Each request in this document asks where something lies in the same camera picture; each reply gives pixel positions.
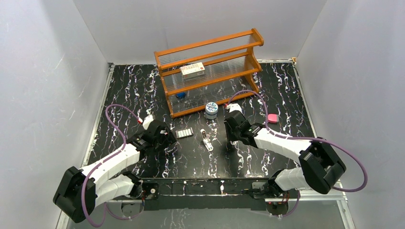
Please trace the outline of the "cardboard staple tray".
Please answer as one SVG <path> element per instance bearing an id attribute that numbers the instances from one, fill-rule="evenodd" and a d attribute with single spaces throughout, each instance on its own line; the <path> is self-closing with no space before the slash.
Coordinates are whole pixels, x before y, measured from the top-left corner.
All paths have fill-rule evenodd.
<path id="1" fill-rule="evenodd" d="M 193 136 L 193 129 L 190 127 L 186 129 L 176 130 L 175 134 L 178 139 L 190 137 Z"/>

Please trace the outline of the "white stapler part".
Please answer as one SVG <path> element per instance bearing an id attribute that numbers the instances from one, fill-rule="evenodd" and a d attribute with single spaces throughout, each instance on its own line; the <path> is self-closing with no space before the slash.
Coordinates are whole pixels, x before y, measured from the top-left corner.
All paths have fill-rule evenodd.
<path id="1" fill-rule="evenodd" d="M 203 138 L 203 139 L 202 139 L 202 142 L 203 142 L 205 148 L 206 148 L 209 152 L 212 152 L 212 151 L 213 151 L 213 145 L 212 145 L 210 139 L 208 138 L 208 135 L 207 135 L 206 131 L 205 131 L 204 129 L 201 129 L 201 130 L 200 130 L 200 133 L 201 133 L 201 135 L 202 135 L 202 138 Z"/>

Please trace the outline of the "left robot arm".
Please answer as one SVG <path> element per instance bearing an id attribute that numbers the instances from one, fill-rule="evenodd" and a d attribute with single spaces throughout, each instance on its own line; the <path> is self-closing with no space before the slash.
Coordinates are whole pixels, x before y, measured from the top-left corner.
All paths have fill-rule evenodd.
<path id="1" fill-rule="evenodd" d="M 73 222 L 86 220 L 93 210 L 120 196 L 143 198 L 144 181 L 123 170 L 142 160 L 146 153 L 160 152 L 177 142 L 165 122 L 145 121 L 141 131 L 106 157 L 82 168 L 68 168 L 53 197 L 53 203 Z"/>

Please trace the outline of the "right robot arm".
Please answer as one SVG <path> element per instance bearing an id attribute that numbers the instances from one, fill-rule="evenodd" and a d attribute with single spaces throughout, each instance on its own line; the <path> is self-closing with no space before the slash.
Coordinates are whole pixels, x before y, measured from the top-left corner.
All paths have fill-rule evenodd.
<path id="1" fill-rule="evenodd" d="M 245 191 L 255 198 L 282 197 L 291 189 L 311 188 L 328 194 L 346 171 L 346 165 L 332 146 L 322 138 L 301 139 L 267 129 L 265 125 L 251 124 L 240 111 L 225 115 L 227 139 L 247 146 L 269 150 L 292 159 L 299 166 L 281 169 L 266 182 L 253 184 Z"/>

